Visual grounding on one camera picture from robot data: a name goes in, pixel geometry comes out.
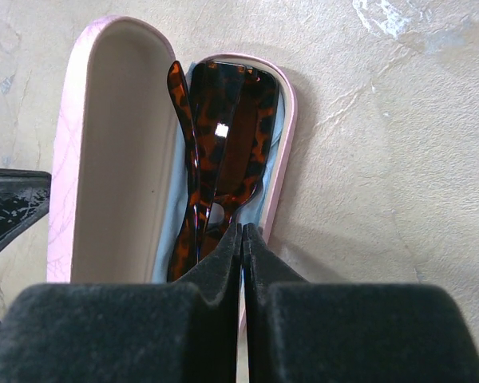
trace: concrete surface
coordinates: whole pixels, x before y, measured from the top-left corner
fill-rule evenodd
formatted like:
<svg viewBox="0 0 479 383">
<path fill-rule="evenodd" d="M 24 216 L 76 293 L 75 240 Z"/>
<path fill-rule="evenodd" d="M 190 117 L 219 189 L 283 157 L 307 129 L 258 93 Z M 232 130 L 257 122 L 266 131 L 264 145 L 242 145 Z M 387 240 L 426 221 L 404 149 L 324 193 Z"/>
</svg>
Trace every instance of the concrete surface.
<svg viewBox="0 0 479 383">
<path fill-rule="evenodd" d="M 50 171 L 85 25 L 142 18 L 184 67 L 265 57 L 300 118 L 270 246 L 313 281 L 436 283 L 479 347 L 479 0 L 0 0 L 0 168 Z M 47 219 L 0 254 L 0 314 L 41 282 Z"/>
</svg>

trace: light blue lining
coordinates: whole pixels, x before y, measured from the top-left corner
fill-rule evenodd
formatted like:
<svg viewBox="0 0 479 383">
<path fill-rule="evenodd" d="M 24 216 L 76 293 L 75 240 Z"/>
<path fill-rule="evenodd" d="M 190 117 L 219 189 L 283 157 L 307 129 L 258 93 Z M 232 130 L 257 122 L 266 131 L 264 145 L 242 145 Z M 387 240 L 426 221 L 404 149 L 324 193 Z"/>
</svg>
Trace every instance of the light blue lining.
<svg viewBox="0 0 479 383">
<path fill-rule="evenodd" d="M 190 66 L 191 73 L 195 64 Z M 284 100 L 282 93 L 279 94 L 279 103 L 277 105 L 277 114 L 275 115 L 275 127 L 271 141 L 270 154 L 266 171 L 264 172 L 263 185 L 266 186 L 271 178 L 277 151 L 279 150 L 280 137 L 282 136 L 283 122 L 285 117 Z M 266 199 L 267 188 L 264 187 L 262 193 L 259 193 L 247 205 L 245 205 L 238 216 L 238 222 L 242 224 L 259 224 L 261 212 L 263 211 L 264 200 Z M 184 165 L 184 138 L 181 127 L 178 125 L 176 133 L 176 144 L 174 148 L 174 159 L 172 164 L 172 177 L 168 189 L 167 209 L 163 227 L 161 228 L 160 241 L 156 250 L 156 260 L 154 262 L 154 271 L 152 281 L 154 283 L 163 283 L 167 280 L 168 260 L 172 253 L 172 247 L 183 223 L 184 211 L 188 202 L 187 189 L 187 171 Z"/>
</svg>

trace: pink case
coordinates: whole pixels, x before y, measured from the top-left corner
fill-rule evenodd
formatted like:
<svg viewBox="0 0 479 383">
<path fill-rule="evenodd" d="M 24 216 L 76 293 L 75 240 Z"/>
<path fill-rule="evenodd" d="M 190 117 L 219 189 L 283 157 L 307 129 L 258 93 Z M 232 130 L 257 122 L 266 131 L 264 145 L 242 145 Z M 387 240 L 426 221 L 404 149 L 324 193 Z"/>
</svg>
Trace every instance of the pink case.
<svg viewBox="0 0 479 383">
<path fill-rule="evenodd" d="M 295 128 L 295 91 L 269 61 L 207 58 L 253 65 L 280 83 L 285 121 L 259 224 L 267 241 Z M 134 18 L 101 18 L 77 39 L 54 143 L 48 282 L 151 281 L 178 129 L 166 91 L 174 60 L 163 34 Z"/>
</svg>

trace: black object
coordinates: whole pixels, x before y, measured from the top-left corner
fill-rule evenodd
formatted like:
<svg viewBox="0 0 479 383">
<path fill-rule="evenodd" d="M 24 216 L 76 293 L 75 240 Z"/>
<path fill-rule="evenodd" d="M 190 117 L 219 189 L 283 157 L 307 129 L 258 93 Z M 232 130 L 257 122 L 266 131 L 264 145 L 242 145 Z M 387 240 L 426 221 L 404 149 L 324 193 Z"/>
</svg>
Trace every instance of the black object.
<svg viewBox="0 0 479 383">
<path fill-rule="evenodd" d="M 252 382 L 479 382 L 443 290 L 304 282 L 252 225 L 170 285 L 26 290 L 0 328 L 0 381 L 235 381 L 240 254 Z"/>
<path fill-rule="evenodd" d="M 51 175 L 0 169 L 0 251 L 48 213 Z"/>
</svg>

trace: sunglasses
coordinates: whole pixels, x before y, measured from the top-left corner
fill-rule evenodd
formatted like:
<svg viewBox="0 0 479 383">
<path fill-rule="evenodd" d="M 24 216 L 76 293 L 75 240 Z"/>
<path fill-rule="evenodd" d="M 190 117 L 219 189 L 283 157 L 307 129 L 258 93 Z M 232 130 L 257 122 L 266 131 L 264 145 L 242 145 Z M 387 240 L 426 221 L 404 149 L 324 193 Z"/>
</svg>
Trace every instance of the sunglasses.
<svg viewBox="0 0 479 383">
<path fill-rule="evenodd" d="M 167 86 L 188 170 L 187 207 L 168 265 L 171 282 L 215 250 L 241 207 L 262 190 L 279 86 L 260 69 L 219 61 L 198 64 L 189 91 L 175 61 Z M 224 217 L 210 224 L 215 203 Z"/>
</svg>

